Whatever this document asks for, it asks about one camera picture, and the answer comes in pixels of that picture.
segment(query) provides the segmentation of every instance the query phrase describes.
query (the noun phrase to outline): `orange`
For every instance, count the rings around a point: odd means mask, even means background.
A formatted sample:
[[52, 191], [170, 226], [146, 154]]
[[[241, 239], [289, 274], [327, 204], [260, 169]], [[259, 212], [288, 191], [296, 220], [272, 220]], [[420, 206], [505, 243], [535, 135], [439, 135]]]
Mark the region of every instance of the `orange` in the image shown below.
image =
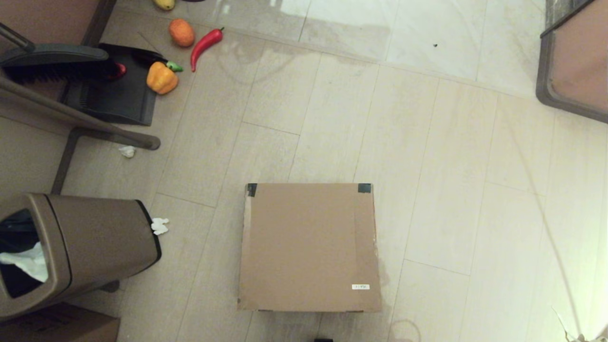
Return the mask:
[[194, 44], [194, 30], [186, 20], [174, 19], [169, 24], [169, 34], [179, 46], [189, 47]]

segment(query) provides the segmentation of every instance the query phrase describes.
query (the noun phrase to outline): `white label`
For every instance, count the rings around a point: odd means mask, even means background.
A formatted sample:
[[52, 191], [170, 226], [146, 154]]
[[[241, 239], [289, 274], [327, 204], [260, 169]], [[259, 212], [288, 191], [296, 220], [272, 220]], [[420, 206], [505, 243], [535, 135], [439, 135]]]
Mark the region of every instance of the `white label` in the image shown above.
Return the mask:
[[353, 284], [353, 290], [369, 290], [370, 284]]

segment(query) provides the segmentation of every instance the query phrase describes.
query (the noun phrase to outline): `yellow bell pepper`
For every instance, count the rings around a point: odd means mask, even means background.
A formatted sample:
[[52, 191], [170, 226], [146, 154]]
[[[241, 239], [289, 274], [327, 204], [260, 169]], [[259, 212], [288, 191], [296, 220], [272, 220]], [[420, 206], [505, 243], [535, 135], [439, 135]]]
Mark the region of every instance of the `yellow bell pepper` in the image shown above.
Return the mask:
[[163, 95], [178, 86], [178, 76], [166, 65], [157, 61], [150, 66], [146, 83], [153, 91]]

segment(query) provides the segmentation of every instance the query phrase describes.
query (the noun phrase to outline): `cardboard box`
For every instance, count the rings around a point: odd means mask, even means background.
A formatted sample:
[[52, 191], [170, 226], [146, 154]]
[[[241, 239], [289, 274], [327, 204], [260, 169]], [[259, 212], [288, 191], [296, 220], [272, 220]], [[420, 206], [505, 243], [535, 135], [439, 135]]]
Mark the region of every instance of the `cardboard box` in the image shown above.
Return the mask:
[[120, 319], [57, 304], [0, 324], [2, 342], [116, 342]]
[[249, 184], [240, 310], [379, 312], [371, 184]]

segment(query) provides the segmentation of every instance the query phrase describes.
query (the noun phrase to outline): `red chili pepper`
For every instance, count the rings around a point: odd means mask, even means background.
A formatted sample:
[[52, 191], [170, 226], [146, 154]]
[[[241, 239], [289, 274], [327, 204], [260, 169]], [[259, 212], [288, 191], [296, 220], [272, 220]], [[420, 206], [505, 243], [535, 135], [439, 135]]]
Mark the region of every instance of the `red chili pepper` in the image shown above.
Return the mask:
[[198, 57], [200, 57], [205, 50], [219, 43], [222, 38], [224, 38], [224, 34], [222, 33], [223, 29], [224, 28], [222, 27], [219, 30], [212, 30], [202, 37], [201, 40], [199, 40], [194, 46], [194, 49], [192, 49], [192, 54], [190, 55], [190, 66], [192, 67], [192, 72], [196, 71], [196, 61], [198, 61]]

